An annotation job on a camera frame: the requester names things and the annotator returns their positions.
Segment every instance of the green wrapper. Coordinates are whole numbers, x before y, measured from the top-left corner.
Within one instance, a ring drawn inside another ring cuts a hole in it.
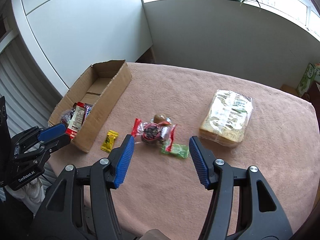
[[[186,159],[189,155],[189,147],[186,145],[172,144],[171,151],[167,152],[165,150],[165,145],[163,145],[161,148],[161,152],[164,154],[171,154]]]

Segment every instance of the yellow snack packet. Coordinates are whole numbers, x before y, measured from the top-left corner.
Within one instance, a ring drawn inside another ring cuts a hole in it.
[[[109,130],[107,133],[107,137],[101,145],[101,150],[105,152],[111,152],[115,139],[118,137],[118,133],[112,130]]]

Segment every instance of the black cable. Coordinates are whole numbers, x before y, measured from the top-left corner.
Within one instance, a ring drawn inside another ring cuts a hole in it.
[[[47,182],[49,182],[51,185],[53,185],[53,183],[52,183],[50,180],[48,180],[43,174],[41,174],[41,176],[44,177],[44,179],[45,179]]]

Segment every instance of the gloved hand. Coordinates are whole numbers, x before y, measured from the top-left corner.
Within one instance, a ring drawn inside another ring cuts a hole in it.
[[[13,191],[9,186],[5,186],[5,189],[14,198],[22,201],[33,212],[33,215],[36,215],[44,200],[44,189],[39,178],[34,179],[17,191]]]

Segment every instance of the table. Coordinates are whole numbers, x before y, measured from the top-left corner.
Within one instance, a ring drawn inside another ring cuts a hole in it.
[[[203,141],[231,166],[257,166],[276,193],[293,231],[310,214],[320,174],[319,128],[313,106],[305,100],[255,82],[199,70],[128,63],[132,81],[103,125],[88,154],[68,145],[52,154],[56,174],[67,164],[88,166],[108,154],[100,150],[108,130],[120,133],[114,147],[131,132],[134,119],[150,120],[163,112],[177,123],[175,142],[187,144],[217,89],[252,97],[252,113],[242,144],[234,149]],[[172,240],[197,239],[212,192],[200,184],[191,158],[159,153],[137,144],[124,183],[112,191],[121,227],[137,236],[157,228]],[[90,203],[89,189],[85,202]],[[233,205],[229,232],[235,231]]]

